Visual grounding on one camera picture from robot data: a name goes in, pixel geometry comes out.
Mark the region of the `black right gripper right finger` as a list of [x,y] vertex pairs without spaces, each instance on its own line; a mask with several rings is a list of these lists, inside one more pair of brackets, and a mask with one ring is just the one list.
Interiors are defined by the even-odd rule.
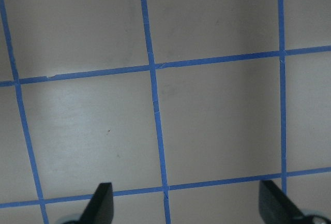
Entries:
[[259,214],[267,224],[302,223],[305,215],[272,181],[259,182]]

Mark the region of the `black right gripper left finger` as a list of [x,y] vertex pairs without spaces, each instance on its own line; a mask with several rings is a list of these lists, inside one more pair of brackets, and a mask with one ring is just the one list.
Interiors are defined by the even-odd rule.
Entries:
[[111,224],[114,217],[112,183],[100,183],[78,223]]

